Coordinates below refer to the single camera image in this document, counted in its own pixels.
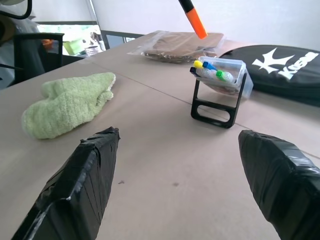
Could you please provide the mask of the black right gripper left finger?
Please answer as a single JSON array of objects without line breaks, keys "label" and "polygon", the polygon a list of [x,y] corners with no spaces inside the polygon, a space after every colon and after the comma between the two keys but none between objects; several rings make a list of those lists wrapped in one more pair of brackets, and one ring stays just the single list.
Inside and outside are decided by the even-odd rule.
[{"label": "black right gripper left finger", "polygon": [[111,194],[119,129],[80,144],[47,181],[11,240],[96,240]]}]

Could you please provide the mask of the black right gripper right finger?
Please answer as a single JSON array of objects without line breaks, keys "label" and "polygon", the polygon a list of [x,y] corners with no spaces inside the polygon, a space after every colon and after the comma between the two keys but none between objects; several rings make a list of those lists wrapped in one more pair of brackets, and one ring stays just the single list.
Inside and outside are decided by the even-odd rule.
[{"label": "black right gripper right finger", "polygon": [[243,130],[239,152],[253,198],[281,240],[320,240],[320,168],[293,143]]}]

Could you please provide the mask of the orange highlighter pen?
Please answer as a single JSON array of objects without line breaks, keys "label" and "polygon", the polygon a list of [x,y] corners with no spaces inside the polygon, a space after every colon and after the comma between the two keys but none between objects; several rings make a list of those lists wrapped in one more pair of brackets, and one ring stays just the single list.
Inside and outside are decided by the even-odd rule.
[{"label": "orange highlighter pen", "polygon": [[191,0],[178,0],[194,32],[200,39],[208,36],[204,25]]}]

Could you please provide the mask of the clear pen holder black stand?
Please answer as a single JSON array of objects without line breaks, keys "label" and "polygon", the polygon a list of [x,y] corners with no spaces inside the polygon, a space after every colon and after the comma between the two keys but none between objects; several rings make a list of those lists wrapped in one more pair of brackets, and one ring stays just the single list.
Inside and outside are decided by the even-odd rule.
[{"label": "clear pen holder black stand", "polygon": [[[217,71],[231,73],[234,77],[234,83],[225,82],[217,78],[217,71],[215,70],[196,68],[196,73],[198,74],[198,76],[194,75],[195,87],[191,104],[191,117],[195,120],[210,125],[218,126],[224,129],[229,129],[235,124],[241,100],[249,99],[254,87],[251,76],[247,70],[247,65],[242,60],[225,59],[218,57],[201,56],[197,60],[201,61],[202,63],[209,62],[217,68]],[[200,99],[198,97],[200,83],[203,83],[211,90],[219,94],[235,97],[235,106],[229,106],[217,102]],[[205,106],[210,109],[226,112],[229,115],[229,119],[227,121],[221,121],[215,118],[203,116],[198,112],[198,108],[200,106]]]}]

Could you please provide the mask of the green capped pen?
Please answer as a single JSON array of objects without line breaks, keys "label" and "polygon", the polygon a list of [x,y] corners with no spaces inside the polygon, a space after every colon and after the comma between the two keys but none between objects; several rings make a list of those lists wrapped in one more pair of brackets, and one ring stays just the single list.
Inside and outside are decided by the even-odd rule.
[{"label": "green capped pen", "polygon": [[216,71],[216,77],[220,79],[221,81],[227,82],[227,83],[234,83],[235,78],[230,72],[222,71],[222,70],[217,70]]}]

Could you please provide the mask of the light green fluffy towel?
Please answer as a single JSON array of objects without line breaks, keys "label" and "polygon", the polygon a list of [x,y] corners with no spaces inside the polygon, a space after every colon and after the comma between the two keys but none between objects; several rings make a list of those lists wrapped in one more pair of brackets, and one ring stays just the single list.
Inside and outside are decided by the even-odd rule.
[{"label": "light green fluffy towel", "polygon": [[43,99],[23,112],[22,129],[32,138],[46,140],[92,121],[114,97],[115,82],[114,73],[103,72],[43,83]]}]

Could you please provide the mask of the black bag white logo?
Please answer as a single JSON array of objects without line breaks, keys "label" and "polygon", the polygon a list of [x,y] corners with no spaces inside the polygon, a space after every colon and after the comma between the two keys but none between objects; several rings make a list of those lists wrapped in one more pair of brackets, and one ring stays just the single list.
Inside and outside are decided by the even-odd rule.
[{"label": "black bag white logo", "polygon": [[256,91],[320,108],[320,51],[283,45],[250,45],[222,59],[242,60]]}]

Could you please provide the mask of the black office chair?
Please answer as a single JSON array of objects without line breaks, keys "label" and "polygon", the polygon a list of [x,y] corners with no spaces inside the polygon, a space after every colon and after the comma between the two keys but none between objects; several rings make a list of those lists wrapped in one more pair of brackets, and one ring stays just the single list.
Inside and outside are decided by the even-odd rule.
[{"label": "black office chair", "polygon": [[62,33],[21,33],[13,37],[13,86],[68,64],[82,60],[81,56],[63,54]]}]

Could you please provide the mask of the clear plastic bag brown contents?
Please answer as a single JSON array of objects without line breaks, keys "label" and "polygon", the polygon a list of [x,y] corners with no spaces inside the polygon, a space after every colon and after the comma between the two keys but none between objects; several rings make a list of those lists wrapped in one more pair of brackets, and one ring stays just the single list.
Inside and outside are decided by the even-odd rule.
[{"label": "clear plastic bag brown contents", "polygon": [[192,32],[156,31],[154,36],[128,54],[160,62],[186,64],[202,56],[215,57],[224,40],[222,33],[210,32],[200,39]]}]

